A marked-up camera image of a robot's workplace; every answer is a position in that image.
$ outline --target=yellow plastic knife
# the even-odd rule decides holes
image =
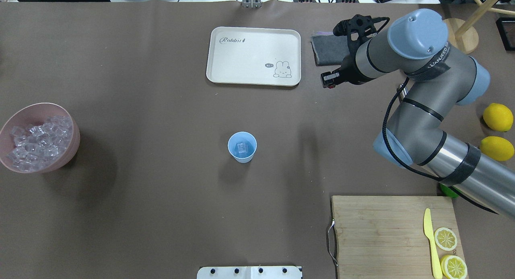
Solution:
[[[442,268],[440,267],[440,260],[436,252],[435,235],[433,234],[433,222],[431,221],[431,210],[425,209],[424,213],[424,235],[429,239],[431,247],[431,267],[433,268],[433,277],[435,279],[442,279]]]

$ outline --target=wooden cutting board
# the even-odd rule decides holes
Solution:
[[[426,208],[433,232],[446,227],[458,237],[453,251],[437,247],[438,257],[454,254],[465,260],[448,197],[333,195],[332,208],[339,279],[432,279],[423,229]]]

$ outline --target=blue paper cup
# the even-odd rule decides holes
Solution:
[[[235,160],[242,164],[252,160],[257,147],[258,143],[254,136],[245,131],[236,132],[230,137],[227,143],[229,153]]]

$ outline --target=bowl of ice cubes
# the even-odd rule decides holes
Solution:
[[[79,127],[68,111],[37,103],[18,111],[0,130],[0,161],[20,173],[53,171],[74,157],[79,143]]]

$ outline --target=yellow lemon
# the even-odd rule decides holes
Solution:
[[[458,246],[456,234],[449,228],[438,228],[435,231],[436,246],[442,250],[452,251]]]
[[[465,261],[455,255],[445,255],[442,257],[442,273],[449,279],[465,279],[467,277],[467,265]]]
[[[498,162],[509,160],[515,152],[513,144],[499,136],[483,138],[483,140],[481,140],[480,149],[482,153]]]
[[[508,131],[513,125],[513,113],[505,105],[492,103],[483,112],[486,125],[495,131]]]

